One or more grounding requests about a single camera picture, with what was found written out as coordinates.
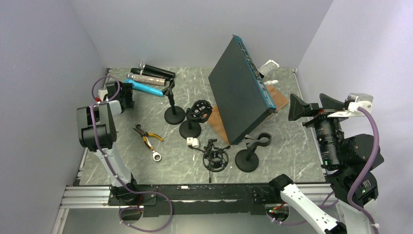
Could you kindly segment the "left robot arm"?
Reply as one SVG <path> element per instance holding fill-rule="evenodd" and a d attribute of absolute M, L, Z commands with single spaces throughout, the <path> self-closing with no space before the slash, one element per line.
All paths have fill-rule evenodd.
<path fill-rule="evenodd" d="M 106 98 L 77 108 L 78 140 L 82 147 L 93 152 L 104 165 L 111 180 L 112 195 L 132 205 L 139 200 L 140 191 L 117 149 L 117 131 L 113 120 L 114 115 L 122 113 L 122 104 L 118 100 L 122 83 L 114 79 L 113 88 L 115 92 L 108 91 Z"/>

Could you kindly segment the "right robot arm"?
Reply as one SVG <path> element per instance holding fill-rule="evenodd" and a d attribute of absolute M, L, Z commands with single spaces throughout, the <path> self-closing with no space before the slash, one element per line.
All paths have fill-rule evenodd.
<path fill-rule="evenodd" d="M 286 202 L 319 234 L 376 234 L 378 184 L 372 170 L 384 159 L 380 154 L 378 127 L 371 114 L 374 98 L 363 93 L 351 93 L 344 102 L 326 94 L 320 94 L 319 98 L 320 103 L 306 103 L 291 94 L 288 119 L 309 118 L 303 126 L 315 130 L 321 166 L 328 172 L 325 179 L 338 200 L 342 218 L 335 219 L 325 213 L 284 174 L 269 182 L 269 198 Z M 372 134 L 346 138 L 340 124 L 350 117 L 366 117 Z"/>

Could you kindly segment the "black silver-mesh microphone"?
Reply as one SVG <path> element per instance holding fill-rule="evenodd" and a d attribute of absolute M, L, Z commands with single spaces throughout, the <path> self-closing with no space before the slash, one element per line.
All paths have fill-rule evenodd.
<path fill-rule="evenodd" d="M 144 71 L 148 71 L 148 72 L 152 72 L 152 73 L 155 73 L 155 74 L 163 75 L 163 76 L 166 76 L 168 78 L 175 78 L 175 76 L 176 76 L 176 74 L 174 72 L 148 65 L 145 62 L 140 62 L 138 64 L 138 67 L 140 69 L 144 70 Z"/>

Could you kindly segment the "white pvc elbow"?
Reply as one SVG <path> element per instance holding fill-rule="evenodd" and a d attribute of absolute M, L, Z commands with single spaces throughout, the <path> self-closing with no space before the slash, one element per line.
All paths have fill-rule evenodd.
<path fill-rule="evenodd" d="M 199 148 L 200 142 L 196 137 L 187 137 L 187 146 L 190 148 Z"/>

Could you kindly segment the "black foam-head microphone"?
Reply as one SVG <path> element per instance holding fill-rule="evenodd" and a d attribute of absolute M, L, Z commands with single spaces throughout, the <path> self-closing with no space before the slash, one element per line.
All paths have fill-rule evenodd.
<path fill-rule="evenodd" d="M 154 77 L 154 78 L 163 78 L 165 80 L 171 80 L 171 78 L 168 77 L 168 76 L 157 74 L 157 73 L 154 73 L 154 72 L 151 72 L 151 71 L 142 70 L 140 68 L 131 68 L 130 72 L 133 73 L 133 74 L 142 75 L 142 76 L 148 76 L 148 77 Z"/>

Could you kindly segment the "round base clip stand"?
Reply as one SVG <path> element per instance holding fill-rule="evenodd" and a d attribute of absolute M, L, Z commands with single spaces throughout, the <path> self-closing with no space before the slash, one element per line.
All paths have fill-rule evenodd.
<path fill-rule="evenodd" d="M 169 81 L 168 87 L 162 90 L 163 95 L 168 97 L 170 107 L 164 112 L 164 119 L 168 124 L 178 125 L 182 123 L 186 117 L 183 108 L 175 105 L 174 94 L 172 89 L 175 87 L 175 80 Z"/>

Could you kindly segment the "blue mic clip stand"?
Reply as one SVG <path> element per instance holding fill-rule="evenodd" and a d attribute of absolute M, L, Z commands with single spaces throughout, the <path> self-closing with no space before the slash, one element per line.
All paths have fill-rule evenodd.
<path fill-rule="evenodd" d="M 257 136 L 245 135 L 246 149 L 238 151 L 235 156 L 235 164 L 239 170 L 250 173 L 257 169 L 259 158 L 255 153 L 257 147 L 266 147 L 271 144 L 272 135 L 262 132 Z"/>

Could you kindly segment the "tripod shock mount stand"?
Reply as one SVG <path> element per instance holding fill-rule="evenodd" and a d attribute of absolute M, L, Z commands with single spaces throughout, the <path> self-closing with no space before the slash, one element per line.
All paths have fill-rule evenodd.
<path fill-rule="evenodd" d="M 209 139 L 207 145 L 204 146 L 203 149 L 193 148 L 191 146 L 192 149 L 203 153 L 202 163 L 203 166 L 208 170 L 209 183 L 212 182 L 211 174 L 223 171 L 229 163 L 229 156 L 226 150 L 231 148 L 231 146 L 228 145 L 224 148 L 216 147 L 215 142 L 217 141 L 217 139 Z"/>

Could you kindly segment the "round base shock mount stand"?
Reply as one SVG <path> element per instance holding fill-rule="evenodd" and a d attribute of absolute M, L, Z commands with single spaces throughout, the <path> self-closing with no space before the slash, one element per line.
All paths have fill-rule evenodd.
<path fill-rule="evenodd" d="M 207 100 L 194 102 L 191 108 L 187 108 L 186 120 L 179 127 L 182 138 L 197 138 L 202 131 L 201 123 L 206 122 L 212 114 L 212 106 Z"/>

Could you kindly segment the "blue microphone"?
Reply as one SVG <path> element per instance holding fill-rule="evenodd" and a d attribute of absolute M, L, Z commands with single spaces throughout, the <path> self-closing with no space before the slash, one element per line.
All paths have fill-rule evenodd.
<path fill-rule="evenodd" d="M 164 94 L 161 90 L 158 90 L 158 89 L 152 88 L 150 86 L 138 83 L 138 82 L 136 82 L 132 79 L 126 79 L 126 80 L 124 80 L 124 83 L 131 84 L 132 88 L 134 90 L 137 90 L 137 91 L 141 91 L 141 92 L 148 93 L 148 94 L 151 94 L 151 95 L 155 95 L 155 96 L 158 96 L 158 97 L 163 97 L 164 96 Z"/>

